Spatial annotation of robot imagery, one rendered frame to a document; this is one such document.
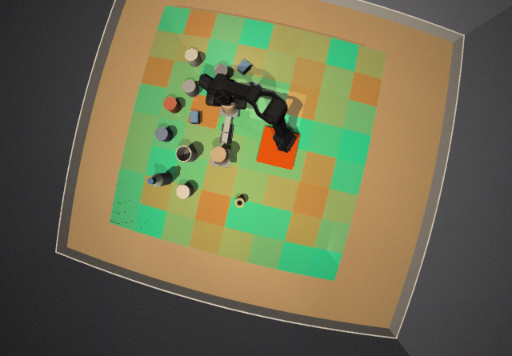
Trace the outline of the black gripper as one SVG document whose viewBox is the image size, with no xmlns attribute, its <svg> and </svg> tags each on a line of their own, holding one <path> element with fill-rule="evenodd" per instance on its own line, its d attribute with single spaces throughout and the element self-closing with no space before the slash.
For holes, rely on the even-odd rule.
<svg viewBox="0 0 512 356">
<path fill-rule="evenodd" d="M 235 99 L 233 99 L 231 96 L 230 99 L 227 99 L 225 101 L 220 101 L 220 100 L 218 100 L 216 95 L 212 95 L 207 92 L 205 104 L 207 106 L 222 106 L 222 105 L 230 106 L 230 104 L 232 102 L 235 102 L 235 109 L 245 110 L 247 101 L 242 100 L 240 98 L 236 98 L 236 97 L 234 97 L 234 98 Z"/>
</svg>

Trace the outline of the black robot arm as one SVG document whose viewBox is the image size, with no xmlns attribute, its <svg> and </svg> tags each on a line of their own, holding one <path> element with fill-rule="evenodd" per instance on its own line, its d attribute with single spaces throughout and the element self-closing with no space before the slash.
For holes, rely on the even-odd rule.
<svg viewBox="0 0 512 356">
<path fill-rule="evenodd" d="M 263 91 L 255 85 L 248 86 L 234 82 L 234 80 L 228 79 L 224 74 L 217 74 L 215 78 L 212 78 L 208 74 L 201 74 L 199 78 L 198 85 L 209 94 L 216 95 L 218 100 L 225 101 L 233 96 L 251 104 L 257 116 L 273 125 L 275 130 L 273 140 L 278 150 L 284 151 L 285 153 L 291 150 L 297 137 L 291 130 L 287 129 L 285 120 L 287 104 L 284 99 L 277 96 L 274 92 Z M 260 95 L 271 96 L 273 98 L 262 114 L 256 105 L 256 101 Z"/>
</svg>

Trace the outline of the grey bottle with blue cap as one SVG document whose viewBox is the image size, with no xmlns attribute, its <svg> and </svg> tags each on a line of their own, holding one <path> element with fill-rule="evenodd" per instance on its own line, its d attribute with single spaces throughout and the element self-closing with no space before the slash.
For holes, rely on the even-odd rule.
<svg viewBox="0 0 512 356">
<path fill-rule="evenodd" d="M 147 182 L 150 185 L 159 187 L 171 184 L 173 181 L 173 176 L 169 173 L 164 174 L 153 174 L 151 178 L 148 178 Z"/>
</svg>

